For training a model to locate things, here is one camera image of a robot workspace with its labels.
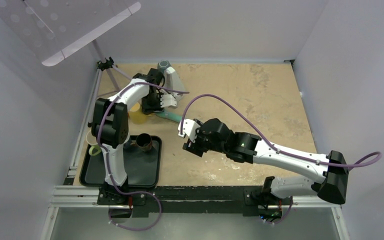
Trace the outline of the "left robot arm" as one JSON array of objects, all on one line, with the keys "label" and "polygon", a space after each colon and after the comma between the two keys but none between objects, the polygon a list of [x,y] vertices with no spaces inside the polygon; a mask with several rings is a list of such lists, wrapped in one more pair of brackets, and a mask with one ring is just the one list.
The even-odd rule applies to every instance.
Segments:
[{"label": "left robot arm", "polygon": [[115,95],[96,100],[90,129],[101,149],[105,167],[98,205],[123,205],[131,201],[124,160],[124,148],[131,139],[129,111],[142,98],[156,95],[164,81],[163,73],[152,68],[148,74],[136,74]]}]

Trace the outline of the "green mug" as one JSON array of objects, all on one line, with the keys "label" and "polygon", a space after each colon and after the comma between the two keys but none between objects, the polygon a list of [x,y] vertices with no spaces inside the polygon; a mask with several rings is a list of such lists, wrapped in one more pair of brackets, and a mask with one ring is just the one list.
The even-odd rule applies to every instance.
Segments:
[{"label": "green mug", "polygon": [[98,145],[96,137],[93,136],[91,129],[87,132],[85,141],[89,145],[88,153],[90,156],[96,156],[102,152],[102,149]]}]

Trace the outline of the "brown mug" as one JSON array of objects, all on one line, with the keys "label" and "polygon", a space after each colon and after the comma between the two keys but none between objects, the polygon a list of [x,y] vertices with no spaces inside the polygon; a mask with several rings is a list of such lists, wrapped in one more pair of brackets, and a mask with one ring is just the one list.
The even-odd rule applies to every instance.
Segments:
[{"label": "brown mug", "polygon": [[139,134],[135,140],[132,140],[132,147],[138,147],[143,152],[149,152],[153,148],[153,140],[151,135],[147,133]]}]

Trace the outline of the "yellow mug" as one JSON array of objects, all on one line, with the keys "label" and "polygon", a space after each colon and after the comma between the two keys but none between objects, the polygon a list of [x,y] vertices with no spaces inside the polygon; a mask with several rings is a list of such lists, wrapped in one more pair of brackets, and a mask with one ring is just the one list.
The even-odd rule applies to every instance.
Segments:
[{"label": "yellow mug", "polygon": [[136,102],[128,111],[128,116],[133,124],[144,124],[148,116],[142,112],[142,106],[139,102]]}]

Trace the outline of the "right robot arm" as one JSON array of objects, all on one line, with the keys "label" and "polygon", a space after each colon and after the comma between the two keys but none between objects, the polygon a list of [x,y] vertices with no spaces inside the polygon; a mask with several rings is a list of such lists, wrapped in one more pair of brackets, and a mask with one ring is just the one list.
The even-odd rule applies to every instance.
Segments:
[{"label": "right robot arm", "polygon": [[269,165],[296,173],[265,179],[260,196],[268,204],[290,196],[318,196],[337,205],[346,202],[349,170],[339,151],[318,154],[276,145],[255,134],[234,132],[217,118],[182,120],[178,135],[188,138],[183,150],[198,157],[213,151],[237,163]]}]

